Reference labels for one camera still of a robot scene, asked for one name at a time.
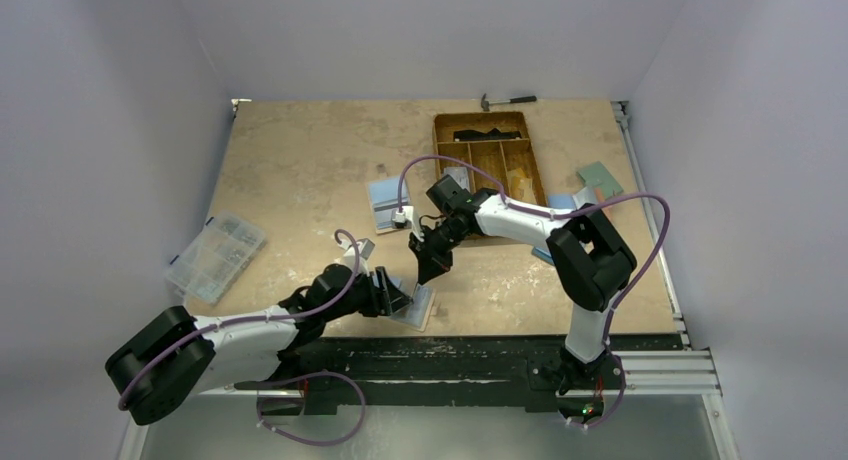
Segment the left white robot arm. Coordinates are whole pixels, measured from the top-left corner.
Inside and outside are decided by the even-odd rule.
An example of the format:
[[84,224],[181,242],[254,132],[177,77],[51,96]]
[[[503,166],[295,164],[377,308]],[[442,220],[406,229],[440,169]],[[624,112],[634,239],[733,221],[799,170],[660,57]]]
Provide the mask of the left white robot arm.
[[201,392],[270,380],[285,356],[320,338],[338,318],[388,317],[413,302],[382,267],[354,273],[331,264],[262,311],[209,317],[169,307],[106,360],[105,372],[120,409],[149,425]]

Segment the beige snap card holder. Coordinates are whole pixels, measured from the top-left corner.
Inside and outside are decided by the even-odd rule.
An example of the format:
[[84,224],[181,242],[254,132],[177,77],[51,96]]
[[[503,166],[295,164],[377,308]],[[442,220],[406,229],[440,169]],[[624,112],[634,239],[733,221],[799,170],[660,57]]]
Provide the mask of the beige snap card holder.
[[403,293],[409,295],[412,303],[390,315],[389,319],[418,332],[424,332],[435,305],[436,290],[433,287],[421,285],[416,285],[412,289],[405,286],[403,279],[397,276],[391,276],[390,281]]

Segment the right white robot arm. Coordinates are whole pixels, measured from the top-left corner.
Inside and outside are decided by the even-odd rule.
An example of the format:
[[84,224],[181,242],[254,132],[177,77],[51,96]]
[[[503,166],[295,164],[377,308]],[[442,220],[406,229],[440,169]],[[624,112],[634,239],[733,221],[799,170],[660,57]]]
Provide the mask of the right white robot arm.
[[590,388],[607,360],[614,304],[630,283],[637,261],[604,212],[579,215],[543,211],[491,188],[471,193],[445,175],[426,192],[440,212],[432,227],[421,225],[412,208],[396,211],[397,224],[412,227],[409,248],[424,285],[449,272],[452,251],[472,236],[502,237],[546,251],[560,284],[573,303],[571,323],[557,367],[539,372],[561,392]]

